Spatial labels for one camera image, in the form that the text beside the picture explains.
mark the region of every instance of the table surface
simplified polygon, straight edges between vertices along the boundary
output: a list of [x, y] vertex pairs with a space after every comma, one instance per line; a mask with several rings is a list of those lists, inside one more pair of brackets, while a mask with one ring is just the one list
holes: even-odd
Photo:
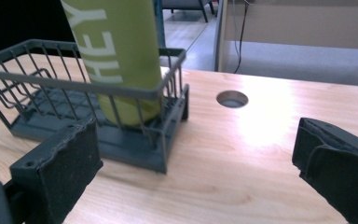
[[[88, 185], [65, 223], [346, 223], [298, 177], [291, 158], [301, 117], [358, 136], [358, 86], [184, 70], [190, 117], [180, 125], [168, 173], [115, 161]], [[215, 100], [241, 91], [248, 105]], [[0, 121], [0, 181], [37, 145]]]

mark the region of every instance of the wood grain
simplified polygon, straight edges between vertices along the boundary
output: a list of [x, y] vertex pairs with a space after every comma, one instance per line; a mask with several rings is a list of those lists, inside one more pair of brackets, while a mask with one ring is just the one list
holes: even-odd
[[[184, 71], [190, 117], [175, 138], [166, 175], [104, 160], [65, 223], [346, 223], [291, 163], [301, 117], [358, 135], [358, 87]], [[241, 91], [248, 105], [218, 104]], [[0, 181], [36, 143], [0, 121]]]

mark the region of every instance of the bottle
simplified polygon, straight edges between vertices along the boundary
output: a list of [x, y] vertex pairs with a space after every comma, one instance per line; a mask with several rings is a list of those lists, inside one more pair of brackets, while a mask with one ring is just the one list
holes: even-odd
[[[91, 83], [150, 90], [161, 80], [158, 38], [151, 0], [62, 0]], [[108, 120], [117, 123], [106, 95], [97, 95]], [[139, 124], [135, 99], [116, 97], [124, 125]], [[160, 112], [160, 101], [140, 101], [144, 120]]]

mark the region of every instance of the wire basket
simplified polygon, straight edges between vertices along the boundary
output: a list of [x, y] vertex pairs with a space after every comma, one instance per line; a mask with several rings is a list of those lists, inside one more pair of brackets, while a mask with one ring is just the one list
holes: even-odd
[[[2, 50], [0, 120], [15, 136], [43, 141], [77, 120], [94, 118], [102, 157], [165, 174], [176, 130], [188, 117], [189, 86], [182, 83], [186, 51], [159, 54], [164, 76], [155, 89], [142, 90], [91, 84], [76, 43], [28, 40]], [[110, 99], [117, 123], [103, 115], [96, 94]], [[115, 97], [134, 99], [139, 125], [120, 122]], [[145, 122], [139, 102], [158, 99], [161, 112]]]

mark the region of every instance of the gray floor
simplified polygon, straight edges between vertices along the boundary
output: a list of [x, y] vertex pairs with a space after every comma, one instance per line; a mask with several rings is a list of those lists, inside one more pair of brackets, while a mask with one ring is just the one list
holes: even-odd
[[[171, 35], [175, 22], [187, 32], [189, 39], [181, 46], [187, 49], [184, 68], [213, 71], [213, 45], [216, 17], [206, 7], [209, 22], [205, 23], [200, 11], [164, 10], [167, 47], [183, 42], [183, 35]], [[232, 43], [227, 71], [233, 73], [238, 64], [238, 54]], [[261, 77], [278, 77], [298, 80], [358, 85], [358, 49], [332, 49], [289, 46], [263, 43], [242, 43], [241, 66], [238, 74]]]

